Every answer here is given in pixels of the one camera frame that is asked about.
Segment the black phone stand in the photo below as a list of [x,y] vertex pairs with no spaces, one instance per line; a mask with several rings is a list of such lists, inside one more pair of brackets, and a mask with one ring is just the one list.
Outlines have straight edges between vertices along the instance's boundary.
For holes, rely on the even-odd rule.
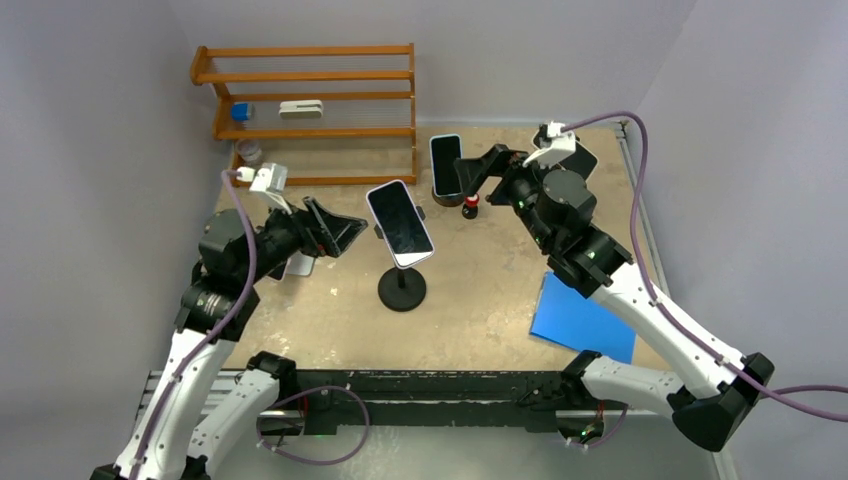
[[[375,232],[384,241],[377,223]],[[426,281],[414,266],[400,269],[394,263],[394,266],[381,276],[378,282],[378,296],[390,310],[397,312],[411,311],[418,307],[426,297]]]

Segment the lavender case smartphone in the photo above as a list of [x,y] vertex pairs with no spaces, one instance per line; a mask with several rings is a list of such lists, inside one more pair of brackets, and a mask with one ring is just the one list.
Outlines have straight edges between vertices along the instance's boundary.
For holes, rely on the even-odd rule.
[[431,236],[403,181],[369,190],[366,203],[398,268],[411,268],[434,255]]

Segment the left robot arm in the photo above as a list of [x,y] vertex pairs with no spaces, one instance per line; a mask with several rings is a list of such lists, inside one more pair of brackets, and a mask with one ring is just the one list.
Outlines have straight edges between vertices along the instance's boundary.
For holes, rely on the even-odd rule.
[[368,226],[329,212],[312,197],[303,203],[272,210],[259,229],[240,203],[209,218],[160,381],[124,450],[96,468],[93,478],[210,479],[265,408],[295,403],[301,394],[295,362],[260,352],[224,400],[203,412],[259,304],[256,282],[281,279],[296,253],[337,258]]

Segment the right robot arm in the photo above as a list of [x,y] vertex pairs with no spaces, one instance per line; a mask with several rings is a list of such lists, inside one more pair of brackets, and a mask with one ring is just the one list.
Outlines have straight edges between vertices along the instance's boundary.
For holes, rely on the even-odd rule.
[[597,199],[587,180],[597,158],[585,148],[542,167],[529,153],[494,145],[454,168],[465,196],[498,178],[486,196],[512,208],[565,286],[632,328],[669,365],[661,371],[627,365],[583,350],[561,373],[566,402],[617,401],[670,419],[698,447],[721,451],[759,400],[742,378],[766,383],[773,363],[744,355],[716,338],[641,275],[626,247],[593,224]]

